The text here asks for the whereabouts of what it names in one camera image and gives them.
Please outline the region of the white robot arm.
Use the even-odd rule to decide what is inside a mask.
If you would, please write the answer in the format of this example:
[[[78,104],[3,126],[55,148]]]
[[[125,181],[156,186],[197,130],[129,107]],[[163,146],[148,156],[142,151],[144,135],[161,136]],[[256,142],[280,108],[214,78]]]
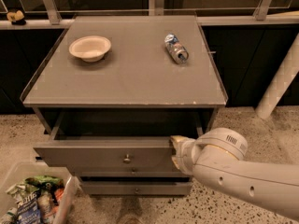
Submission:
[[[247,140],[216,128],[197,139],[173,135],[173,163],[199,183],[247,203],[299,220],[299,166],[245,161]]]

